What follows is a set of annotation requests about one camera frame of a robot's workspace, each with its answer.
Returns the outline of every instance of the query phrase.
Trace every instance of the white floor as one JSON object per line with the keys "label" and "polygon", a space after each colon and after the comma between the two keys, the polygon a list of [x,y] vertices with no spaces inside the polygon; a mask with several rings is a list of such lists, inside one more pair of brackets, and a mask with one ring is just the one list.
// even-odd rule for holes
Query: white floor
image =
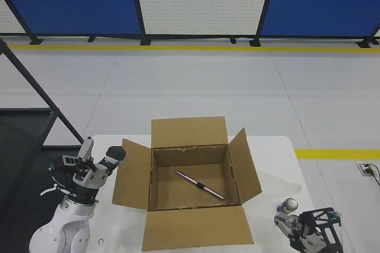
{"label": "white floor", "polygon": [[[221,115],[229,135],[246,127],[248,135],[285,135],[295,148],[380,149],[380,54],[15,53],[85,137],[150,134],[153,118]],[[44,106],[0,57],[0,108]],[[57,122],[46,143],[77,141]],[[342,213],[346,252],[380,252],[374,180],[355,161],[300,166],[314,206]]]}

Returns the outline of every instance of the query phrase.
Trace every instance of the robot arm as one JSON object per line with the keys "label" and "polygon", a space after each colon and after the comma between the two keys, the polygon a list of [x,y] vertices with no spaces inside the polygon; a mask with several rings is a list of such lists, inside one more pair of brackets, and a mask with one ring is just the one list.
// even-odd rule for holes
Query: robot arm
{"label": "robot arm", "polygon": [[66,194],[52,220],[40,227],[30,241],[30,253],[84,253],[90,239],[89,219],[96,195],[113,170],[125,159],[122,147],[110,147],[106,156],[93,163],[93,139],[85,139],[77,157],[60,156],[49,167],[54,187]]}
{"label": "robot arm", "polygon": [[[290,246],[306,253],[343,253],[334,224],[341,218],[331,207],[301,213],[299,216],[277,213],[274,223],[290,240]],[[328,238],[326,230],[333,238]]]}

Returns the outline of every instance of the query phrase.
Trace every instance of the white table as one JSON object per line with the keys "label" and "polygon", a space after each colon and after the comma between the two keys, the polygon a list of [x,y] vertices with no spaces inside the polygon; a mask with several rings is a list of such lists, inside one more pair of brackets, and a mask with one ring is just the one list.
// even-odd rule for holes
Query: white table
{"label": "white table", "polygon": [[[94,161],[100,161],[110,146],[122,145],[123,138],[147,147],[151,146],[150,135],[95,135],[92,150]],[[296,252],[289,246],[289,240],[273,221],[276,206],[288,197],[298,201],[297,214],[314,208],[293,146],[287,137],[249,136],[248,143],[263,190],[263,193],[244,205],[255,244],[161,251]],[[117,171],[114,171],[97,195],[99,203],[94,217],[90,219],[91,238],[88,253],[141,251],[146,211],[111,203],[116,174]]]}

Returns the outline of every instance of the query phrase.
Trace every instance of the cardboard box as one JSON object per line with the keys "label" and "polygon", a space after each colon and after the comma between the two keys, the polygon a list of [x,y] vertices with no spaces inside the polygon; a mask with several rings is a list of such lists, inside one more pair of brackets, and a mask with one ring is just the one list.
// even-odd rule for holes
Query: cardboard box
{"label": "cardboard box", "polygon": [[148,210],[142,251],[253,244],[242,204],[262,190],[245,129],[228,143],[224,117],[153,120],[151,148],[122,145],[113,203]]}

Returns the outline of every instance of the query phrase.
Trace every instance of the box flap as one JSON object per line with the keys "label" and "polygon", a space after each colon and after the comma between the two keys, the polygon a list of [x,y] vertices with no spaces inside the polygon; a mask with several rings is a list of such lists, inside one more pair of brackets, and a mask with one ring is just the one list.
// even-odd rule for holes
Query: box flap
{"label": "box flap", "polygon": [[142,251],[253,244],[242,206],[149,212]]}
{"label": "box flap", "polygon": [[262,192],[246,139],[245,128],[235,136],[228,146],[239,198],[242,203],[245,203]]}
{"label": "box flap", "polygon": [[127,157],[117,169],[113,204],[147,209],[151,149],[127,139],[122,140],[122,147]]}
{"label": "box flap", "polygon": [[228,144],[224,117],[152,120],[152,148]]}

